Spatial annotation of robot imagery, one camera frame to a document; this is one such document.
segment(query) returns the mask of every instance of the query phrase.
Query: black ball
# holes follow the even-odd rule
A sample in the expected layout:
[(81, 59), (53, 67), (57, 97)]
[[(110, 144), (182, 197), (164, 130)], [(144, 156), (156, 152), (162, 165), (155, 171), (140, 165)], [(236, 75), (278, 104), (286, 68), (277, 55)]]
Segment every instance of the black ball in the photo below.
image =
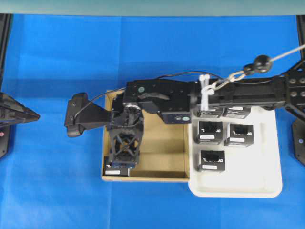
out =
[(245, 75), (253, 75), (254, 73), (255, 73), (255, 70), (254, 70), (254, 65), (252, 63), (244, 66)]
[(260, 55), (256, 57), (254, 60), (254, 70), (257, 73), (266, 73), (272, 67), (272, 62), (270, 61), (270, 57), (266, 55)]

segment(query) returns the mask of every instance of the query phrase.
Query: blue table surface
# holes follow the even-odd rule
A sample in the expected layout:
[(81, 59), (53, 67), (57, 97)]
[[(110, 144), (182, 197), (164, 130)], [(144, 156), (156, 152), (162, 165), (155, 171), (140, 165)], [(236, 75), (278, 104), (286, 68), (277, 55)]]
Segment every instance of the blue table surface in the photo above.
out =
[[(15, 15), (2, 90), (41, 118), (13, 128), (10, 153), (0, 160), (0, 228), (304, 229), (305, 167), (293, 158), (295, 118), (284, 109), (276, 111), (283, 191), (274, 199), (198, 198), (187, 184), (104, 182), (102, 128), (68, 138), (63, 126), (75, 93), (93, 98), (130, 80), (187, 70), (225, 77), (260, 54), (296, 46), (294, 16)], [(279, 60), (264, 76), (299, 59)]]

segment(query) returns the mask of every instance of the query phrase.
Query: brown cardboard tray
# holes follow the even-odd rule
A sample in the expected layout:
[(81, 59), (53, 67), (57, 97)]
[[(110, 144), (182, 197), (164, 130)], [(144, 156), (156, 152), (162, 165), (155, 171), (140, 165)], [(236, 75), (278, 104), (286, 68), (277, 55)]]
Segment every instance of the brown cardboard tray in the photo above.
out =
[[(113, 98), (121, 92), (107, 94), (105, 109), (110, 110)], [(188, 182), (188, 126), (165, 124), (156, 114), (143, 111), (144, 136), (140, 146), (140, 162), (129, 177), (103, 174), (104, 156), (109, 154), (109, 134), (104, 127), (102, 179), (106, 181)]]

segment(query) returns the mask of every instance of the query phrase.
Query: white tray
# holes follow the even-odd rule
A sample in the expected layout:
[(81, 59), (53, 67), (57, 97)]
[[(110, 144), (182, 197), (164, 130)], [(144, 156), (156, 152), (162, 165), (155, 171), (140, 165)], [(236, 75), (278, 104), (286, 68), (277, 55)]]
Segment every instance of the white tray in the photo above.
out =
[[(194, 142), (199, 120), (227, 123), (253, 124), (254, 144), (247, 148), (204, 145)], [(204, 150), (225, 151), (225, 171), (195, 169), (198, 152)], [(277, 140), (275, 112), (252, 107), (246, 119), (221, 117), (198, 118), (193, 115), (189, 124), (190, 190), (199, 197), (274, 198), (282, 191), (282, 174)]]

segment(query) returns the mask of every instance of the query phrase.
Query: white label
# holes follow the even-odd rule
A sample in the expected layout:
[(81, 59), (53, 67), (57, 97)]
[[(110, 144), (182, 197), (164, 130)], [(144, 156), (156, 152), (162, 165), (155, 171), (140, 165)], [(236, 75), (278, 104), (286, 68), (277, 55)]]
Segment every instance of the white label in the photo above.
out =
[(223, 159), (219, 159), (217, 162), (222, 163), (222, 162), (224, 162), (224, 160)]
[(201, 118), (218, 118), (219, 115), (217, 114), (201, 114)]
[(119, 175), (121, 172), (119, 170), (106, 170), (106, 175)]
[(218, 142), (201, 142), (204, 143), (206, 145), (218, 145)]
[(216, 130), (216, 133), (220, 133), (220, 132), (221, 132), (221, 129)]
[(202, 165), (202, 169), (217, 169), (217, 166), (212, 166), (212, 165)]
[(232, 141), (232, 142), (244, 142), (244, 138), (230, 137), (230, 141)]
[(214, 135), (200, 135), (200, 139), (215, 139)]
[(234, 106), (234, 107), (231, 107), (231, 108), (228, 108), (229, 110), (237, 110), (237, 111), (242, 111), (243, 110), (243, 107), (241, 106)]
[(233, 132), (233, 134), (235, 134), (235, 135), (243, 135), (243, 134), (238, 134), (238, 133), (236, 133), (235, 131), (232, 131), (232, 132)]
[(226, 117), (228, 117), (228, 118), (244, 118), (244, 115), (241, 115), (241, 114), (227, 114)]

